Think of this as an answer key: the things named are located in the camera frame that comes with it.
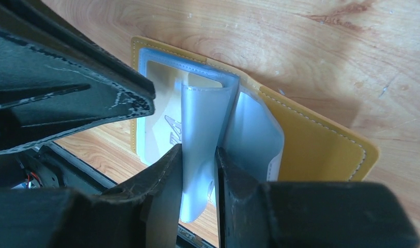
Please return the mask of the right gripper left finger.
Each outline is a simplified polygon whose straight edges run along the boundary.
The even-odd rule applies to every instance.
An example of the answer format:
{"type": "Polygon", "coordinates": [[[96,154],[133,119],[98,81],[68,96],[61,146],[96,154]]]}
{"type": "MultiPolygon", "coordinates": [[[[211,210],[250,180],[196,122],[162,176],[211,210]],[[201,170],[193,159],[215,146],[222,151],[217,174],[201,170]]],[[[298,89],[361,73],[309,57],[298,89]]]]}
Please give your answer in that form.
{"type": "Polygon", "coordinates": [[[100,195],[0,189],[0,247],[175,247],[182,147],[100,195]]]}

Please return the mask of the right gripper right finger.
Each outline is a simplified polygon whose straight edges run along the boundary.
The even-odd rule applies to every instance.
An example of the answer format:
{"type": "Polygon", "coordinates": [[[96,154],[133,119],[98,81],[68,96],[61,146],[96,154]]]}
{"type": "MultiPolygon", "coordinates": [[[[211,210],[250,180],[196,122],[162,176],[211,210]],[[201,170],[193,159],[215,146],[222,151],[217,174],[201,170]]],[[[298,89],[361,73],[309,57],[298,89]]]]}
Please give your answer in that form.
{"type": "Polygon", "coordinates": [[[220,247],[419,247],[397,197],[372,182],[259,182],[215,152],[220,247]]]}

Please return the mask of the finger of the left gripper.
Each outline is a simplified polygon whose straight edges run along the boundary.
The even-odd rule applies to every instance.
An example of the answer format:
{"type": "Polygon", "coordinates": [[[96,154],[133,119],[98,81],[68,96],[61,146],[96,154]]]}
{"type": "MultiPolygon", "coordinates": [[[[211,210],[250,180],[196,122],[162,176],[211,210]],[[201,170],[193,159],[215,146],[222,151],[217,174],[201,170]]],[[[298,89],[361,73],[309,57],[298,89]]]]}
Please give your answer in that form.
{"type": "Polygon", "coordinates": [[[0,1],[0,154],[154,113],[152,81],[42,1],[0,1]]]}

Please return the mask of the yellow leather card holder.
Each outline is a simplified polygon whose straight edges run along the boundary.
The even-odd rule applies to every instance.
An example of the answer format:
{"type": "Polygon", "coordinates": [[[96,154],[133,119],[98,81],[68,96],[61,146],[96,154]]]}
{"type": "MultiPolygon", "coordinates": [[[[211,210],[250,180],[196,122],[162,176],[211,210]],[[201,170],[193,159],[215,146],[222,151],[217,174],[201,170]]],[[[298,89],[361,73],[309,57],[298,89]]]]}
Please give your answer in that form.
{"type": "Polygon", "coordinates": [[[151,165],[182,145],[184,223],[216,201],[218,147],[261,182],[361,181],[378,160],[366,138],[235,67],[139,36],[131,55],[156,91],[154,114],[131,123],[131,147],[151,165]]]}

